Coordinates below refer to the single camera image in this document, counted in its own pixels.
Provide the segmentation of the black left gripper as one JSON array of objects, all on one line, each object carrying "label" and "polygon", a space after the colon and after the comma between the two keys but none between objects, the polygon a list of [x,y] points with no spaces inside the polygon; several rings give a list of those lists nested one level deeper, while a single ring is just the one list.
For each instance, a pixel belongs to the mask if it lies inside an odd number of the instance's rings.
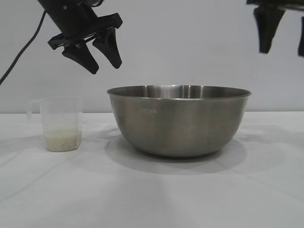
[{"label": "black left gripper", "polygon": [[102,0],[40,0],[39,3],[61,31],[61,34],[48,41],[53,50],[68,46],[64,48],[62,55],[95,75],[99,65],[87,45],[69,45],[78,44],[97,34],[93,46],[103,53],[115,69],[120,68],[122,60],[115,29],[120,28],[123,21],[118,13],[98,17],[93,8],[101,6]]}]

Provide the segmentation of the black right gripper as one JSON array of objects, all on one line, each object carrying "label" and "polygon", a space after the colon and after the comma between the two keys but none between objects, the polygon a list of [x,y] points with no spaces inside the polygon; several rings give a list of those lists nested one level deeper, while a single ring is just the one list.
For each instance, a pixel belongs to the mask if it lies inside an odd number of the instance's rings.
[{"label": "black right gripper", "polygon": [[[276,30],[285,13],[284,10],[304,10],[303,0],[247,0],[246,4],[268,5],[279,8],[257,7],[254,9],[254,17],[258,29],[260,53],[269,53]],[[299,57],[304,57],[303,36],[300,38],[297,53]]]}]

